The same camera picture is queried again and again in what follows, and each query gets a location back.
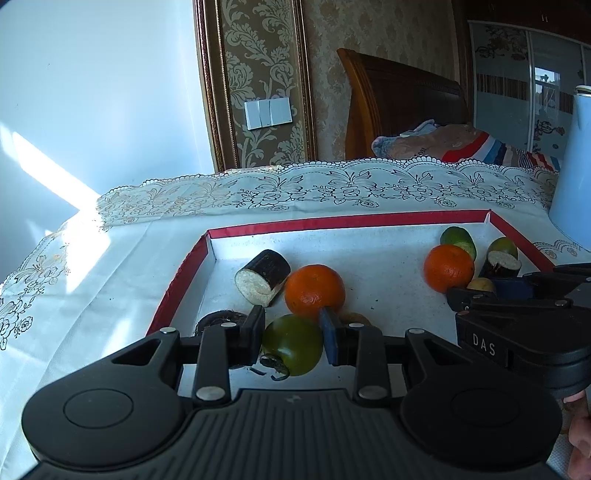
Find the orange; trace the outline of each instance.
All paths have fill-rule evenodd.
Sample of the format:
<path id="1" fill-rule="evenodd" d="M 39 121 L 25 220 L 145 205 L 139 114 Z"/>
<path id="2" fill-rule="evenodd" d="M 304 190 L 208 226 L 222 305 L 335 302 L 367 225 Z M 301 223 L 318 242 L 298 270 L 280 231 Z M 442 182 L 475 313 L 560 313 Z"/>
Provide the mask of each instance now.
<path id="1" fill-rule="evenodd" d="M 317 322 L 322 307 L 337 312 L 345 303 L 343 280 L 326 265 L 306 265 L 287 278 L 285 303 L 292 313 Z"/>
<path id="2" fill-rule="evenodd" d="M 466 288 L 474 276 L 474 262 L 460 247 L 438 245 L 427 255 L 423 273 L 427 285 L 445 293 L 451 287 Z"/>

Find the red tray border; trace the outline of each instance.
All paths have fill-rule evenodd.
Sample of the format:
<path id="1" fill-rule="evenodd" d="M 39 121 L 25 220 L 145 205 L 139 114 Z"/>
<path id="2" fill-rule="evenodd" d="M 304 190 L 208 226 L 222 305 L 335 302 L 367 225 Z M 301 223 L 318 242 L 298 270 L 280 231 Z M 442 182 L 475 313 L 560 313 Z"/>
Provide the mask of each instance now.
<path id="1" fill-rule="evenodd" d="M 208 230 L 185 257 L 176 272 L 164 297 L 158 305 L 147 335 L 170 325 L 197 270 L 207 257 L 207 239 L 234 236 L 260 235 L 262 233 L 296 232 L 336 228 L 359 228 L 372 226 L 432 225 L 436 223 L 479 223 L 490 221 L 531 260 L 540 271 L 551 271 L 554 264 L 540 252 L 526 237 L 492 210 L 449 210 L 436 212 L 375 213 L 370 215 L 349 215 L 338 217 L 282 220 L 279 222 L 252 223 Z"/>

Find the blue vase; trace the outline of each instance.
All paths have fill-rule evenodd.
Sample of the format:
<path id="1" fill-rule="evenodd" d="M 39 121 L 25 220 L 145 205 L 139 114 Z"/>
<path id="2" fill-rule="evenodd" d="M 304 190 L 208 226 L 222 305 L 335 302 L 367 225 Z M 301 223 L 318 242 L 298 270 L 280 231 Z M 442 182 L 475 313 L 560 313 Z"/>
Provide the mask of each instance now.
<path id="1" fill-rule="evenodd" d="M 562 233 L 591 250 L 591 87 L 575 88 L 573 122 L 550 208 Z"/>

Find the light switch panel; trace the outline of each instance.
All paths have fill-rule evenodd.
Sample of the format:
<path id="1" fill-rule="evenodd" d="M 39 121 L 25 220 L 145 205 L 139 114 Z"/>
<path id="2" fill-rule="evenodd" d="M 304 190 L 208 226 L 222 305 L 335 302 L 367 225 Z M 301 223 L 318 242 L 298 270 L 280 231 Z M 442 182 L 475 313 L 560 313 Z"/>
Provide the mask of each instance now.
<path id="1" fill-rule="evenodd" d="M 254 130 L 262 127 L 261 116 L 258 109 L 258 100 L 244 102 L 244 111 L 246 113 L 246 128 Z"/>
<path id="2" fill-rule="evenodd" d="M 271 102 L 271 125 L 291 122 L 291 107 L 288 97 L 273 98 Z"/>
<path id="3" fill-rule="evenodd" d="M 271 110 L 269 105 L 270 100 L 259 100 L 259 115 L 261 116 L 261 126 L 271 126 Z"/>

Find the white tray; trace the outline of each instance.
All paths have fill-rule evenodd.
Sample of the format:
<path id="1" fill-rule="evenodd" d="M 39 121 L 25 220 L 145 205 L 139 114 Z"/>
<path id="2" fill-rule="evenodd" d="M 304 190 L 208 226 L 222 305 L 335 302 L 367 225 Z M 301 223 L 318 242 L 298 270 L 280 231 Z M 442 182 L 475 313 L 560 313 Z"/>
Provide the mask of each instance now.
<path id="1" fill-rule="evenodd" d="M 362 313 L 384 335 L 403 336 L 407 329 L 420 327 L 456 343 L 454 312 L 445 295 L 431 290 L 423 280 L 424 259 L 450 224 L 462 225 L 474 239 L 477 273 L 488 245 L 504 235 L 519 248 L 520 274 L 552 267 L 519 232 L 488 210 L 392 213 L 223 228 L 208 232 L 187 257 L 150 332 L 170 324 L 183 336 L 190 336 L 199 319 L 208 313 L 248 313 L 252 305 L 234 286 L 234 275 L 259 252 L 270 248 L 285 257 L 292 271 L 317 263 L 336 270 L 346 287 L 344 309 Z M 282 293 L 265 313 L 267 324 L 289 313 Z M 404 395 L 400 366 L 391 365 L 390 372 L 392 395 Z M 354 367 L 332 367 L 323 354 L 308 374 L 280 382 L 271 380 L 269 374 L 261 377 L 248 367 L 231 370 L 230 387 L 233 397 L 240 388 L 345 388 L 350 392 L 354 373 Z M 190 394 L 193 375 L 194 366 L 186 366 L 181 395 Z"/>

